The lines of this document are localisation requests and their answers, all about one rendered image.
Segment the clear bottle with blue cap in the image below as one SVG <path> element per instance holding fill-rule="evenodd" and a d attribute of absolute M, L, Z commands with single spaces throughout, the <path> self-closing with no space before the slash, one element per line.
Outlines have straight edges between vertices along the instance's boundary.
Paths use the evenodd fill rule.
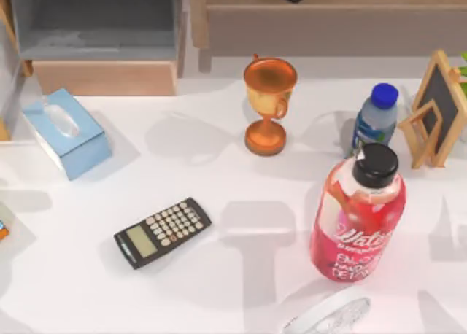
<path fill-rule="evenodd" d="M 368 143 L 388 146 L 397 123 L 399 92 L 389 83 L 373 86 L 355 119 L 352 135 L 352 154 Z"/>

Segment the wooden shelf unit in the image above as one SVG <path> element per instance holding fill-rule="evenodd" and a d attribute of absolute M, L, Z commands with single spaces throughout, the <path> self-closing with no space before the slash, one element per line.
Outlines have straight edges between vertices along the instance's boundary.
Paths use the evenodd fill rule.
<path fill-rule="evenodd" d="M 467 50 L 467 0 L 189 0 L 201 66 L 254 54 L 425 57 Z"/>

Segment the green plant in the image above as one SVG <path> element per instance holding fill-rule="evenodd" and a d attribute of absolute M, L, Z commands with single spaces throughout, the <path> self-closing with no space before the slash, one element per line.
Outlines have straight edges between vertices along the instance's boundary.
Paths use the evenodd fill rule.
<path fill-rule="evenodd" d="M 467 89 L 467 50 L 463 51 L 460 55 L 464 61 L 464 64 L 458 67 L 458 74 L 460 75 L 459 83 L 463 88 Z"/>

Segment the black calculator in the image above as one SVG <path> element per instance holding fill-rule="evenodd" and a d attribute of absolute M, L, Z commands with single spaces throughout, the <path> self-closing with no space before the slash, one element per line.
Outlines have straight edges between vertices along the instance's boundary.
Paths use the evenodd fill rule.
<path fill-rule="evenodd" d="M 114 240 L 130 266 L 137 270 L 171 253 L 211 225 L 207 213 L 189 197 L 116 233 Z"/>

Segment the red bottle with black cap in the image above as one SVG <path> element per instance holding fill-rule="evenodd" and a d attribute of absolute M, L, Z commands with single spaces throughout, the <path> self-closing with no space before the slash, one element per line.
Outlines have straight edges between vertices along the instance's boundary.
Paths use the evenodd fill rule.
<path fill-rule="evenodd" d="M 363 145 L 355 156 L 335 165 L 325 181 L 310 242 L 314 266 L 337 282 L 368 277 L 405 203 L 397 154 L 383 144 Z"/>

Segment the light blue tissue box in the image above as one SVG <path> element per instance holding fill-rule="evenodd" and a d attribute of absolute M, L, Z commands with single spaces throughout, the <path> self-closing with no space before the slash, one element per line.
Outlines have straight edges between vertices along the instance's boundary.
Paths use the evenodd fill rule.
<path fill-rule="evenodd" d="M 39 145 L 74 180 L 112 155 L 104 129 L 67 90 L 23 107 Z"/>

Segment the wooden framed blackboard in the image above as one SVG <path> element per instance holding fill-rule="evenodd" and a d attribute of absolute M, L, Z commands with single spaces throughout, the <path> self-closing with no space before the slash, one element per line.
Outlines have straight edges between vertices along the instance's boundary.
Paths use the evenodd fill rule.
<path fill-rule="evenodd" d="M 412 168 L 442 167 L 467 126 L 467 95 L 460 69 L 443 50 L 433 52 L 410 115 L 398 124 L 412 156 Z"/>

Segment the bronze trophy cup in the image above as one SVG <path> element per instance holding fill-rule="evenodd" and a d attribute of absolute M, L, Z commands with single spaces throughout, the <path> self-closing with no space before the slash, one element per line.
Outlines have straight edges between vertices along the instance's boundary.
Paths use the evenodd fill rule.
<path fill-rule="evenodd" d="M 260 57 L 256 54 L 244 69 L 247 100 L 261 116 L 247 126 L 244 142 L 256 155 L 272 156 L 281 153 L 287 134 L 278 122 L 288 111 L 298 74 L 291 63 L 281 58 Z"/>

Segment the pale wooden drawer front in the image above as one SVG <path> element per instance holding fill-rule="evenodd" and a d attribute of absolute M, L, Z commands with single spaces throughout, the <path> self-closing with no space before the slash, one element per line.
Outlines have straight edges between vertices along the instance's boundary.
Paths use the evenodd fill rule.
<path fill-rule="evenodd" d="M 44 94 L 61 88 L 76 96 L 173 96 L 174 61 L 34 61 Z"/>

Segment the white oval object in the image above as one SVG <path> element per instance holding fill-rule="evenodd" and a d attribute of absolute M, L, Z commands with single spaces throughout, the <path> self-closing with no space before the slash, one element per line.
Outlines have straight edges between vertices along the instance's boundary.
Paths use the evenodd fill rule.
<path fill-rule="evenodd" d="M 371 299 L 359 287 L 347 287 L 291 319 L 281 334 L 348 334 L 370 311 Z"/>

